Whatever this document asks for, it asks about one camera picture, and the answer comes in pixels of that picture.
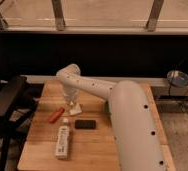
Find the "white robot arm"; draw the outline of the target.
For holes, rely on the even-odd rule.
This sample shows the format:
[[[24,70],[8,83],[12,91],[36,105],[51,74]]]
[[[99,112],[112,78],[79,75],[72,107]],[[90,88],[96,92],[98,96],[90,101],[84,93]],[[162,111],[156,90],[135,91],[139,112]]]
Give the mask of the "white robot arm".
[[[70,99],[81,89],[108,102],[121,171],[166,171],[149,101],[138,83],[83,77],[76,64],[60,69],[56,77]]]

